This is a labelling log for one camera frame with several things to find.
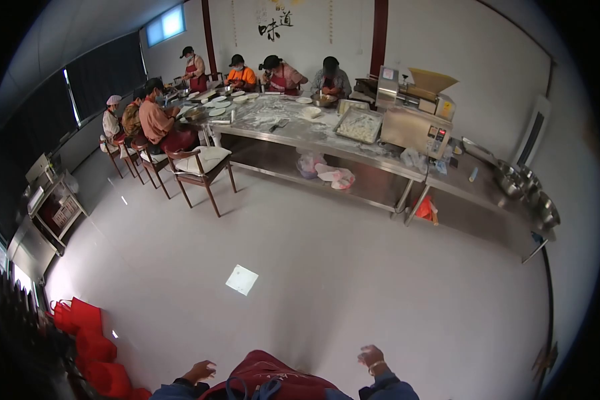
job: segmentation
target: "white chef hat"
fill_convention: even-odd
[[[108,106],[112,106],[113,104],[119,103],[120,100],[122,100],[122,97],[120,97],[118,95],[111,95],[111,97],[109,98],[109,100],[107,100],[107,105]]]

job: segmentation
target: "person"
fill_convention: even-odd
[[[205,60],[193,52],[192,46],[186,46],[182,50],[180,58],[187,58],[187,68],[182,80],[189,80],[192,92],[205,92],[207,90],[207,76],[205,75]]]
[[[229,76],[224,80],[224,84],[230,84],[232,88],[238,88],[245,92],[253,92],[256,87],[256,74],[244,64],[244,59],[240,54],[234,54],[231,57],[232,67]]]
[[[259,70],[265,70],[262,75],[262,83],[269,84],[270,92],[282,92],[286,95],[298,96],[298,88],[301,84],[309,82],[295,68],[283,62],[278,56],[268,56],[258,66]]]
[[[362,349],[358,362],[375,378],[370,387],[360,389],[361,400],[419,400],[407,383],[400,381],[384,361],[380,349],[371,345]],[[231,372],[226,381],[209,387],[202,382],[215,378],[216,364],[202,361],[170,385],[162,385],[151,400],[351,400],[331,382],[296,371],[272,355],[254,350]]]
[[[119,95],[111,95],[107,100],[107,109],[104,111],[102,116],[102,130],[104,131],[104,142],[109,148],[109,152],[114,152],[118,149],[118,146],[113,144],[113,138],[116,137],[120,132],[124,132],[120,119],[114,113],[120,105],[122,97]],[[100,149],[104,151],[104,143],[100,145]],[[129,152],[126,147],[123,147],[120,151],[120,158],[129,156]]]
[[[322,69],[315,73],[312,93],[323,93],[346,99],[351,94],[351,83],[347,73],[340,69],[336,57],[327,57],[322,62]]]
[[[162,154],[165,148],[169,151],[191,150],[198,144],[198,135],[176,125],[176,116],[180,108],[172,107],[162,110],[158,103],[162,102],[164,85],[160,78],[151,78],[144,85],[145,97],[140,105],[138,116],[144,136],[149,141],[149,153]]]
[[[133,94],[134,100],[129,103],[127,107],[125,107],[124,112],[122,112],[122,128],[125,130],[125,145],[131,148],[131,140],[137,134],[142,133],[142,124],[140,124],[140,116],[138,116],[138,112],[140,111],[140,105],[144,100],[144,88],[138,88],[134,90]]]

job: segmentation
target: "knife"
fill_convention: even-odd
[[[269,132],[273,133],[276,128],[284,128],[285,125],[289,122],[289,118],[282,118],[278,122],[276,122],[271,128],[269,128]]]

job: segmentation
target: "chinese character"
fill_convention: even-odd
[[[280,26],[293,26],[291,25],[291,10],[280,15]]]
[[[260,32],[260,36],[263,36],[266,33],[267,38],[270,41],[275,42],[276,38],[280,38],[280,34],[276,32],[277,27],[278,23],[272,18],[269,25],[258,25],[258,32]]]

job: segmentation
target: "hand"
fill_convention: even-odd
[[[362,353],[358,355],[358,362],[367,368],[371,367],[373,364],[376,364],[375,367],[371,368],[371,375],[378,376],[389,370],[389,367],[386,363],[384,363],[384,354],[383,352],[377,348],[375,345],[371,344],[369,346],[365,346],[361,348]]]
[[[183,375],[183,379],[188,380],[193,385],[200,381],[215,378],[217,365],[209,360],[193,364],[193,368]]]

